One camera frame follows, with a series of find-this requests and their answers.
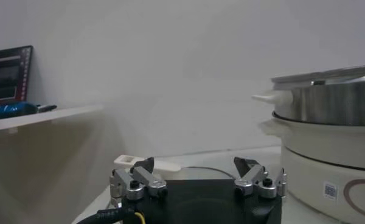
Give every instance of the black cable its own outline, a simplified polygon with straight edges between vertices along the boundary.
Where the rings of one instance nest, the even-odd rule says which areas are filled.
[[[214,171],[218,171],[221,172],[223,174],[226,174],[228,177],[232,178],[232,179],[236,179],[236,177],[234,177],[232,174],[227,173],[226,171],[220,170],[220,169],[216,169],[216,168],[212,168],[212,167],[205,167],[205,166],[187,166],[187,167],[183,167],[183,169],[185,168],[196,168],[196,169],[207,169],[207,170],[214,170]]]
[[[132,208],[98,210],[96,214],[79,221],[77,224],[113,224],[134,213],[135,210]]]

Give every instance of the white wall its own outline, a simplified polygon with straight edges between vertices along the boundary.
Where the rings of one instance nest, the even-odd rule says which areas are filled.
[[[365,0],[0,0],[0,49],[27,44],[29,99],[106,103],[110,141],[94,147],[108,156],[260,147],[279,142],[256,127],[271,107],[250,95],[270,77],[365,65]],[[48,223],[44,212],[27,214]]]

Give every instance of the stainless steel lid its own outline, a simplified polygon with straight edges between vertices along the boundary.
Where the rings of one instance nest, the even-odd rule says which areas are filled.
[[[365,126],[365,66],[272,79],[273,90],[253,98],[297,122]]]
[[[274,83],[273,89],[365,82],[365,66],[276,77],[272,79],[272,82]]]

